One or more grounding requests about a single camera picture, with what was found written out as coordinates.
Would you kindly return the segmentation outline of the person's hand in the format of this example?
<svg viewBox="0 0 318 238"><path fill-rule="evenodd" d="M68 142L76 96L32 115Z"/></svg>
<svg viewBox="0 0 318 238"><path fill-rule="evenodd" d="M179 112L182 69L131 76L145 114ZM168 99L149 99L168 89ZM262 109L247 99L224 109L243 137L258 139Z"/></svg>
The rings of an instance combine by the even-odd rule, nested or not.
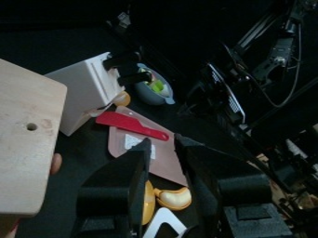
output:
<svg viewBox="0 0 318 238"><path fill-rule="evenodd" d="M49 174L59 172L61 167L61 155L55 153L51 161ZM15 238L20 219L15 216L0 216L0 238Z"/></svg>

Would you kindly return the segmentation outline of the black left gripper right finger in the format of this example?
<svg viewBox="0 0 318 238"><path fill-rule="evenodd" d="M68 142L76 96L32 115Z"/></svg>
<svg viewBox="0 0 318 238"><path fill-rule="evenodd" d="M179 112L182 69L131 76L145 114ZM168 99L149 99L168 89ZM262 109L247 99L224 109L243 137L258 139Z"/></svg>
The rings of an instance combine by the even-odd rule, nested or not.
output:
<svg viewBox="0 0 318 238"><path fill-rule="evenodd" d="M174 145L198 218L190 238L294 238L259 169L182 135Z"/></svg>

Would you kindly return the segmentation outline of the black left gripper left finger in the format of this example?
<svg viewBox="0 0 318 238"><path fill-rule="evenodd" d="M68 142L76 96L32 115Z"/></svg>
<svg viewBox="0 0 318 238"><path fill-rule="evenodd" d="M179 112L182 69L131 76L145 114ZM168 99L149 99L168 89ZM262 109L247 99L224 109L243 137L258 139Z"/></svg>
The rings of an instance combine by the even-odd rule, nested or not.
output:
<svg viewBox="0 0 318 238"><path fill-rule="evenodd" d="M143 139L83 182L71 238L141 238L149 139Z"/></svg>

